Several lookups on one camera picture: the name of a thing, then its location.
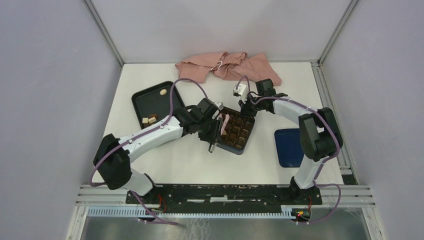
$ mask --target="tabletop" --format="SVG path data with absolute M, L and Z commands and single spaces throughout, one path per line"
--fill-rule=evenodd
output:
M 271 62 L 271 67 L 282 79 L 277 93 L 286 93 L 294 100 L 311 107 L 321 108 L 322 103 L 310 63 Z M 172 63 L 125 64 L 110 109 L 104 135 L 126 136 L 139 131 L 140 125 L 131 101 L 134 93 L 156 84 L 178 78 Z M 201 86 L 214 102 L 240 110 L 238 98 L 233 96 L 237 82 L 222 80 L 209 73 Z M 180 81 L 176 88 L 186 106 L 196 105 L 204 97 L 191 82 Z M 279 129 L 298 128 L 282 116 L 260 111 L 242 155 L 216 147 L 208 152 L 209 144 L 197 134 L 167 142 L 143 154 L 131 164 L 140 173 L 147 173 L 155 183 L 162 184 L 282 184 L 288 185 L 298 168 L 279 165 L 274 132 Z M 94 182 L 102 182 L 96 172 Z M 343 184 L 337 159 L 328 161 L 317 182 Z

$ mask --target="pink cloth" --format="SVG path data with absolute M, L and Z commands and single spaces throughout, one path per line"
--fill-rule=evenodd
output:
M 209 72 L 223 80 L 239 80 L 246 75 L 255 82 L 271 79 L 274 86 L 280 86 L 282 82 L 263 53 L 251 58 L 248 58 L 245 52 L 204 53 L 191 56 L 175 64 L 175 67 L 178 69 L 180 78 L 190 78 L 198 83 L 204 83 Z

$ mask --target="purple cable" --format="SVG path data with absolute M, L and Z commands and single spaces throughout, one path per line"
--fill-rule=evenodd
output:
M 205 98 L 208 98 L 208 95 L 206 94 L 206 92 L 205 92 L 205 90 L 202 88 L 202 86 L 200 86 L 200 84 L 199 83 L 197 83 L 196 81 L 194 81 L 193 79 L 190 79 L 190 78 L 186 78 L 186 77 L 183 77 L 183 78 L 179 78 L 179 79 L 177 79 L 173 84 L 172 84 L 172 86 L 171 86 L 171 89 L 170 89 L 170 93 L 169 93 L 169 106 L 170 106 L 170 110 L 169 110 L 169 115 L 168 115 L 168 118 L 162 123 L 162 127 L 163 126 L 165 126 L 170 120 L 171 120 L 171 118 L 172 118 L 172 114 L 173 114 L 173 111 L 174 111 L 174 104 L 173 104 L 173 94 L 174 94 L 174 88 L 175 88 L 175 84 L 176 83 L 178 83 L 179 81 L 190 81 L 190 82 L 192 82 L 192 83 L 195 83 L 199 88 L 200 88 L 200 90 L 203 92 L 203 94 L 204 94 L 204 97 Z M 154 131 L 156 131 L 156 130 L 158 130 L 158 129 L 160 129 L 161 128 L 161 126 L 157 126 L 157 127 L 154 127 L 154 128 L 152 128 L 152 129 L 150 129 L 150 130 L 148 130 L 148 131 L 145 131 L 145 132 L 142 132 L 142 133 L 140 133 L 139 135 L 136 135 L 136 136 L 134 136 L 133 138 L 131 138 L 131 140 L 132 141 L 135 141 L 135 140 L 137 140 L 137 139 L 139 139 L 139 138 L 141 138 L 141 137 L 143 137 L 143 136 L 145 136 L 145 135 L 147 135 L 147 134 L 150 134 L 150 133 L 152 133 L 152 132 L 154 132 Z M 110 150 L 108 153 L 106 153 L 101 159 L 100 159 L 100 161 L 98 161 L 98 163 L 94 166 L 94 168 L 93 168 L 93 171 L 91 172 L 91 174 L 90 174 L 90 177 L 89 177 L 89 182 L 88 182 L 88 184 L 90 185 L 90 186 L 92 186 L 92 187 L 98 187 L 98 186 L 102 186 L 102 185 L 105 185 L 106 183 L 105 182 L 93 182 L 93 177 L 94 177 L 94 174 L 96 173 L 96 171 L 99 169 L 99 167 L 100 167 L 100 165 L 110 156 L 110 155 L 112 155 L 114 152 L 116 152 L 118 149 L 120 149 L 120 148 L 122 148 L 123 146 L 125 146 L 125 145 L 127 145 L 127 144 L 129 144 L 130 143 L 130 141 L 129 140 L 127 140 L 127 141 L 124 141 L 123 143 L 121 143 L 121 144 L 119 144 L 118 146 L 116 146 L 115 148 L 113 148 L 112 150 Z M 172 222 L 167 222 L 167 221 L 165 221 L 165 220 L 163 220 L 163 219 L 161 219 L 161 218 L 159 218 L 159 217 L 156 217 L 156 215 L 154 215 L 154 214 L 152 214 L 151 213 L 151 211 L 149 210 L 149 209 L 147 209 L 147 207 L 143 204 L 143 202 L 141 201 L 141 199 L 137 196 L 137 194 L 134 194 L 134 196 L 135 196 L 135 198 L 137 198 L 137 200 L 141 203 L 141 205 L 143 206 L 143 208 L 148 212 L 148 213 L 150 213 L 152 216 L 154 216 L 156 219 L 158 219 L 158 220 L 160 220 L 161 222 L 163 222 L 163 224 L 171 224 L 171 225 L 175 225 L 175 224 L 177 224 L 178 225 L 178 223 L 176 223 L 176 222 L 174 222 L 174 223 L 172 223 Z
M 235 87 L 237 89 L 239 87 L 240 82 L 244 78 L 246 78 L 247 88 L 248 88 L 248 91 L 250 92 L 251 91 L 251 87 L 249 85 L 249 78 L 246 75 L 244 75 L 244 76 L 242 76 L 240 78 L 240 80 L 238 81 L 238 83 L 237 83 L 237 85 Z M 316 180 L 317 180 L 318 176 L 320 175 L 321 171 L 323 170 L 324 164 L 326 162 L 328 162 L 329 160 L 331 160 L 331 159 L 333 159 L 333 158 L 335 158 L 335 157 L 337 157 L 339 155 L 339 153 L 340 153 L 339 141 L 337 141 L 337 138 L 334 135 L 334 132 L 332 131 L 332 129 L 330 128 L 330 126 L 327 124 L 327 122 L 324 120 L 324 118 L 317 111 L 315 111 L 313 109 L 310 109 L 309 107 L 307 107 L 307 106 L 305 106 L 305 105 L 303 105 L 303 104 L 301 104 L 301 103 L 299 103 L 297 101 L 294 101 L 294 100 L 291 100 L 291 99 L 287 99 L 287 98 L 275 97 L 275 96 L 262 97 L 262 98 L 260 98 L 256 102 L 253 102 L 252 99 L 250 99 L 250 101 L 251 101 L 252 104 L 257 105 L 260 101 L 266 100 L 266 99 L 273 99 L 273 100 L 279 100 L 279 101 L 285 101 L 285 102 L 293 103 L 294 105 L 297 105 L 297 106 L 299 106 L 299 107 L 301 107 L 301 108 L 303 108 L 303 109 L 305 109 L 307 111 L 310 111 L 311 113 L 315 114 L 319 118 L 319 120 L 322 122 L 322 124 L 324 125 L 324 127 L 328 130 L 328 133 L 330 134 L 332 140 L 334 141 L 335 147 L 336 147 L 335 153 L 333 155 L 327 157 L 326 159 L 322 160 L 322 163 L 319 166 L 318 170 L 316 171 L 315 176 L 313 176 L 312 182 L 313 182 L 313 185 L 315 187 L 317 187 L 317 188 L 325 188 L 325 187 L 330 187 L 330 186 L 336 186 L 337 189 L 338 189 L 338 198 L 337 198 L 337 201 L 336 201 L 336 203 L 334 205 L 334 208 L 327 215 L 325 215 L 325 216 L 323 216 L 323 217 L 321 217 L 319 219 L 315 219 L 315 220 L 309 221 L 308 223 L 305 223 L 305 224 L 312 224 L 312 223 L 320 222 L 322 220 L 325 220 L 325 219 L 329 218 L 331 215 L 334 214 L 334 212 L 336 211 L 337 207 L 339 206 L 340 200 L 342 198 L 342 189 L 340 188 L 340 186 L 338 184 L 335 184 L 335 183 L 317 184 Z
M 148 214 L 153 216 L 156 220 L 159 220 L 159 221 L 145 221 L 146 224 L 169 224 L 174 226 L 180 225 L 178 222 L 163 220 L 162 218 L 156 216 L 156 214 L 154 214 L 152 211 L 150 211 L 150 209 L 146 207 L 146 205 L 143 203 L 143 201 L 140 199 L 139 195 L 136 192 L 131 190 L 130 192 L 132 193 L 132 195 L 134 195 L 137 201 L 143 206 L 143 208 L 148 212 Z

